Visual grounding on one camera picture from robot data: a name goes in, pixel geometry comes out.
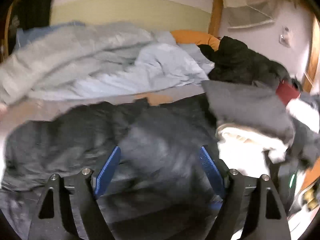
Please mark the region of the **black puffer down jacket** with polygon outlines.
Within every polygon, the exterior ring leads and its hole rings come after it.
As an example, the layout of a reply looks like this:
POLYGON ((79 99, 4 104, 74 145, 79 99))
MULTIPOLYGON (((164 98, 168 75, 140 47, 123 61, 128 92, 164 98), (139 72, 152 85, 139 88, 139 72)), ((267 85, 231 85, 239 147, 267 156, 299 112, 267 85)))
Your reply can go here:
POLYGON ((79 106, 29 121, 4 141, 1 210, 22 239, 50 175, 100 168, 116 146, 121 162, 98 205, 116 239, 204 239, 213 190, 199 151, 216 144, 204 94, 160 106, 146 100, 79 106))

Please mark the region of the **white pillow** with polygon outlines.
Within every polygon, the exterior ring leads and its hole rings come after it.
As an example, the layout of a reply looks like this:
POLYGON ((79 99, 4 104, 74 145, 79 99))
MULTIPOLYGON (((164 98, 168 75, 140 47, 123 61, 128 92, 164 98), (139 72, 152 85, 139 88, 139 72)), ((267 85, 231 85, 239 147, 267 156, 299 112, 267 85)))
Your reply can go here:
POLYGON ((236 124, 219 126, 216 137, 219 158, 227 167, 254 178, 263 174, 269 175, 267 159, 274 164, 284 161, 289 147, 278 138, 236 124))

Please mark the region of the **grey sweatshirt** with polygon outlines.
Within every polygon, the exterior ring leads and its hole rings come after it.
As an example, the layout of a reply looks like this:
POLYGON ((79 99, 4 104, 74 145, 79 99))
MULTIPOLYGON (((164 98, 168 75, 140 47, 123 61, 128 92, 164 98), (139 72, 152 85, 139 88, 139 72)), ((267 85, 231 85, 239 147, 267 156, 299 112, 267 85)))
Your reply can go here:
POLYGON ((217 128, 236 124, 278 138, 289 146, 285 159, 305 166, 319 158, 319 114, 305 102, 294 99, 285 106, 271 89, 235 83, 207 80, 202 88, 217 128))

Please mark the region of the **red book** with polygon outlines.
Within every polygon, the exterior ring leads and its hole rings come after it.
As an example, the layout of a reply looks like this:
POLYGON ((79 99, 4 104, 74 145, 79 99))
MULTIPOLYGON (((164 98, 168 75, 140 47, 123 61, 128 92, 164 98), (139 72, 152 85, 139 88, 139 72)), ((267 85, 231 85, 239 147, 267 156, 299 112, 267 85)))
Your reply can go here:
POLYGON ((300 91, 286 81, 282 81, 276 89, 276 94, 286 106, 291 100, 300 97, 300 91))

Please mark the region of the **black fleece garment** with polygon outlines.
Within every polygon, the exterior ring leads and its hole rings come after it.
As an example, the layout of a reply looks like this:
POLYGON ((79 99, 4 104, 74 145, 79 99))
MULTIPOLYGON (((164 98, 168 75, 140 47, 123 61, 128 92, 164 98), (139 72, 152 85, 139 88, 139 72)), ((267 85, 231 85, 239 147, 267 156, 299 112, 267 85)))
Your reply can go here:
POLYGON ((208 74, 210 80, 244 85, 260 83, 272 89, 277 89, 285 81, 302 91, 301 83, 291 77, 282 64, 249 49, 241 41, 225 36, 220 40, 217 50, 206 44, 199 45, 199 49, 214 63, 214 68, 208 74))

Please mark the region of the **light blue duvet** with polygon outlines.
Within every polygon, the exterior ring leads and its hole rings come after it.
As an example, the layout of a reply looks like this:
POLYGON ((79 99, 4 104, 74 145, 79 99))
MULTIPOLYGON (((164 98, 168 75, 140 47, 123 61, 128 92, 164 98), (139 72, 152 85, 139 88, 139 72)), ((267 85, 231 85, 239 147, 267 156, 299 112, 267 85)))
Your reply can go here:
POLYGON ((42 100, 85 100, 134 95, 207 80, 214 68, 195 44, 178 44, 168 31, 148 32, 131 23, 67 25, 92 32, 96 51, 69 53, 27 92, 42 100))

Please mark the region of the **light grey fleece blanket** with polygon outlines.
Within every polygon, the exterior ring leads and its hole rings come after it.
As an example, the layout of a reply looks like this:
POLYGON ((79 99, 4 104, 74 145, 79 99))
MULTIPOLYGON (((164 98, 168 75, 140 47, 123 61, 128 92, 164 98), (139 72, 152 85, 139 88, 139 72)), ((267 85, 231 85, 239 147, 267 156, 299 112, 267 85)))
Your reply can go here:
POLYGON ((74 60, 151 41, 150 32, 126 22, 58 28, 1 63, 1 103, 8 106, 19 101, 38 82, 74 60))

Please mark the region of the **orange pillow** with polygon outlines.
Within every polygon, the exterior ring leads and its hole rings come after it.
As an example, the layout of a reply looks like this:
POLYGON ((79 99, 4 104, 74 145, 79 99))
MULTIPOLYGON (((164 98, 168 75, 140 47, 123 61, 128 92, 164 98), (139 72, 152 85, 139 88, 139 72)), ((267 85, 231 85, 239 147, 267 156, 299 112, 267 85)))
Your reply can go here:
POLYGON ((170 32, 176 43, 209 45, 214 51, 217 51, 220 45, 220 40, 215 36, 193 30, 174 30, 170 32))

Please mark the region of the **wooden bed frame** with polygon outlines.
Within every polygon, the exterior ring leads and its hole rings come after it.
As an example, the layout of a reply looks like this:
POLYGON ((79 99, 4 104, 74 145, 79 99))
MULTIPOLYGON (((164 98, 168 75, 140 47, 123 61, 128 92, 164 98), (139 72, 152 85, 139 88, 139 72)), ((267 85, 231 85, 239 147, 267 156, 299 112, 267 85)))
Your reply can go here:
POLYGON ((212 13, 211 13, 210 23, 208 27, 208 33, 215 37, 218 37, 219 35, 222 10, 223 10, 223 0, 213 0, 212 13))

